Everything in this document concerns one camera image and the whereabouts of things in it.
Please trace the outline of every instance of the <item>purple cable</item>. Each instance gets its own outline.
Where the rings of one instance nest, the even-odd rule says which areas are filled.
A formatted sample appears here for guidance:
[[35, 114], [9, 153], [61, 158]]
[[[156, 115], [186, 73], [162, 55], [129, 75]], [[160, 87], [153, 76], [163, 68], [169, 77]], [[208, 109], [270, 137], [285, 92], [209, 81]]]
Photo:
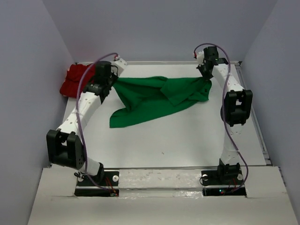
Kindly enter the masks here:
[[[226, 86], [227, 86], [227, 83], [228, 83], [228, 79], [229, 79], [229, 75], [230, 75], [230, 72], [231, 72], [231, 64], [230, 64], [230, 60], [229, 60], [229, 56], [228, 54], [225, 52], [225, 50], [223, 48], [221, 48], [220, 46], [216, 45], [216, 44], [213, 44], [213, 43], [203, 43], [201, 45], [198, 45], [195, 49], [194, 49], [194, 55], [196, 56], [196, 50], [197, 48], [199, 48], [200, 46], [203, 46], [203, 45], [213, 45], [217, 48], [219, 48], [223, 53], [224, 55], [226, 56], [227, 58], [227, 61], [228, 61], [228, 74], [227, 74], [227, 77], [226, 77], [226, 80], [225, 80], [225, 83], [224, 83], [224, 87], [223, 87], [223, 94], [222, 94], [222, 116], [223, 118], [225, 118], [225, 108], [224, 108], [224, 101], [225, 101], [225, 95], [226, 95]], [[246, 175], [245, 175], [245, 178], [243, 180], [243, 182], [235, 189], [233, 189], [231, 192], [234, 192], [234, 191], [237, 191], [239, 190], [246, 182], [247, 178], [248, 178], [248, 175], [249, 175], [249, 168], [248, 168], [248, 165], [244, 159], [244, 157], [242, 156], [242, 154], [240, 153], [239, 151], [239, 148], [238, 146], [236, 145], [236, 143], [234, 142], [233, 138], [231, 137], [230, 133], [229, 133], [229, 130], [228, 130], [228, 127], [227, 127], [227, 124], [226, 124], [226, 121], [224, 120], [223, 121], [224, 123], [224, 127], [225, 127], [225, 131], [232, 143], [232, 145], [234, 146], [234, 148], [236, 149], [236, 151], [238, 152], [238, 155], [240, 156], [241, 160], [244, 162], [245, 164], [245, 168], [246, 168]]]
[[104, 189], [104, 190], [108, 190], [107, 188], [105, 187], [101, 187], [99, 186], [92, 178], [91, 176], [87, 173], [87, 170], [88, 170], [88, 153], [87, 153], [87, 150], [86, 150], [86, 144], [85, 144], [85, 140], [84, 140], [84, 136], [83, 136], [83, 128], [81, 126], [81, 121], [80, 121], [80, 116], [79, 116], [79, 98], [80, 98], [80, 90], [81, 90], [81, 86], [82, 86], [82, 83], [83, 83], [83, 80], [86, 76], [86, 74], [88, 73], [88, 71], [90, 70], [90, 68], [92, 66], [94, 66], [98, 61], [108, 57], [108, 56], [111, 56], [111, 55], [118, 55], [116, 52], [113, 52], [113, 53], [110, 53], [110, 54], [107, 54], [105, 56], [102, 56], [101, 58], [97, 59], [95, 62], [93, 62], [92, 64], [90, 64], [90, 66], [85, 70], [85, 72], [83, 73], [81, 79], [80, 79], [80, 82], [79, 82], [79, 85], [78, 85], [78, 89], [77, 89], [77, 97], [76, 97], [76, 117], [77, 117], [77, 121], [78, 121], [78, 129], [79, 129], [79, 133], [80, 133], [80, 137], [81, 137], [81, 140], [82, 140], [82, 145], [83, 145], [83, 154], [84, 154], [84, 158], [85, 158], [85, 173], [87, 175], [87, 177], [90, 179], [90, 181], [98, 188], [101, 188], [101, 189]]

